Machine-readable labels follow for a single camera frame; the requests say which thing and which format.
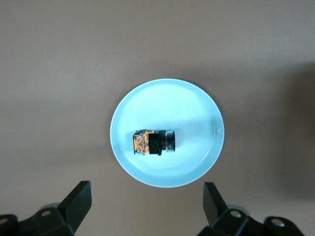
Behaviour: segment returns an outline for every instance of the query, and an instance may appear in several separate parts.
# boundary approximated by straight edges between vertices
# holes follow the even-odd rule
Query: orange circuit board
[[[154,130],[142,129],[133,135],[134,153],[145,155],[149,153],[149,134],[154,134]]]

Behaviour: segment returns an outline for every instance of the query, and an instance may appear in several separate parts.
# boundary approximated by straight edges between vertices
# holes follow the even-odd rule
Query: plate
[[[136,130],[174,130],[175,152],[134,154]],[[110,127],[114,155],[138,181],[155,187],[179,187],[207,173],[222,150],[224,125],[213,99],[202,89],[178,79],[144,83],[116,108]]]

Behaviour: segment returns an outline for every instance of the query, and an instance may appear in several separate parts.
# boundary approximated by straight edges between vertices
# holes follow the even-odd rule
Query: silver bolt
[[[8,218],[3,218],[3,219],[1,219],[1,220],[0,220],[0,225],[1,225],[1,224],[4,224],[4,223],[6,223],[6,222],[8,222],[8,220],[9,220]]]
[[[235,218],[240,218],[242,215],[238,212],[238,211],[236,211],[236,210],[233,210],[233,211],[231,211],[231,215],[233,216],[233,217],[235,217]]]
[[[280,219],[274,218],[271,220],[271,222],[278,227],[284,227],[284,222]]]
[[[44,216],[50,215],[50,213],[51,213],[51,211],[46,210],[46,211],[42,212],[41,216],[44,217]]]

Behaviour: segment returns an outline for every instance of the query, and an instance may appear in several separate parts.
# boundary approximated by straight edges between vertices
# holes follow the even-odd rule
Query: gray surface
[[[262,221],[315,224],[313,1],[1,1],[0,213],[20,219],[91,180],[84,235],[193,236],[202,185]],[[204,177],[160,189],[112,153],[119,101],[180,78],[208,92],[226,138]]]

